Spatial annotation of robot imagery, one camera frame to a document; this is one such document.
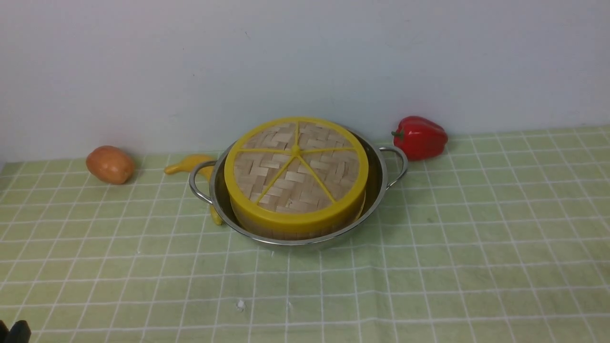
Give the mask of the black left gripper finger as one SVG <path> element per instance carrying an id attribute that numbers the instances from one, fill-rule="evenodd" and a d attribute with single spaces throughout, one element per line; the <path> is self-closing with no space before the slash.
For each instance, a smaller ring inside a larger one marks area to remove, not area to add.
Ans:
<path id="1" fill-rule="evenodd" d="M 6 343 L 28 343 L 31 335 L 27 321 L 17 321 L 10 329 L 6 326 Z"/>
<path id="2" fill-rule="evenodd" d="M 9 334 L 9 329 L 3 321 L 0 321 L 0 343 L 4 343 Z"/>

